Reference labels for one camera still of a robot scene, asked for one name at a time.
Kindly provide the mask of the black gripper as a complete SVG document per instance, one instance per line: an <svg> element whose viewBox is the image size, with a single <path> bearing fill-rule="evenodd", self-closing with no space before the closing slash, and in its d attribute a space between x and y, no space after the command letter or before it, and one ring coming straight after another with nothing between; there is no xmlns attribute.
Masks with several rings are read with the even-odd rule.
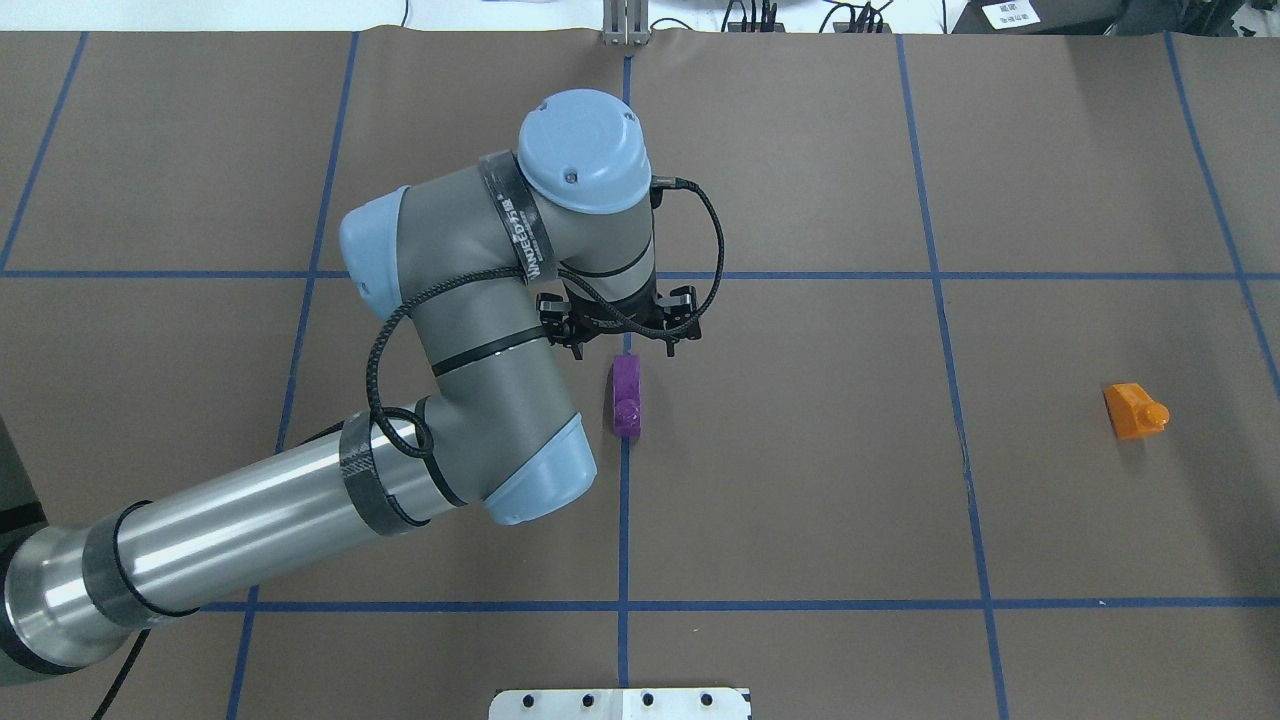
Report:
<svg viewBox="0 0 1280 720"><path fill-rule="evenodd" d="M616 301L594 299L575 283L564 288L566 296L539 293L536 314L549 342L576 359L584 356L586 343L608 334L637 332L659 340L669 357L678 342L703 337L698 292L690 284L663 295L648 281L640 291Z"/></svg>

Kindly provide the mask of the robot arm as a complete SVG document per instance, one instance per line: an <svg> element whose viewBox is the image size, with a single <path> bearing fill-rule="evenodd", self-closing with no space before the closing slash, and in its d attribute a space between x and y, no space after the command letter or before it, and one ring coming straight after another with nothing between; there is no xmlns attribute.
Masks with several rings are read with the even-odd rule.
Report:
<svg viewBox="0 0 1280 720"><path fill-rule="evenodd" d="M358 406L326 433L82 525L50 521L3 430L3 684L65 676L207 603L483 506L518 525L596 477L556 348L698 333L657 290L658 197L637 109L568 88L512 149L352 208L338 245L378 322Z"/></svg>

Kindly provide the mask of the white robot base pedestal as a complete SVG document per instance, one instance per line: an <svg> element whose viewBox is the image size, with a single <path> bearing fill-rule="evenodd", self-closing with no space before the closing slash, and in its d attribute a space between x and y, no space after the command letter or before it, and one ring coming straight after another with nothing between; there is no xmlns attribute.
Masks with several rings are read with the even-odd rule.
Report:
<svg viewBox="0 0 1280 720"><path fill-rule="evenodd" d="M732 687L502 691L489 719L753 719L750 691Z"/></svg>

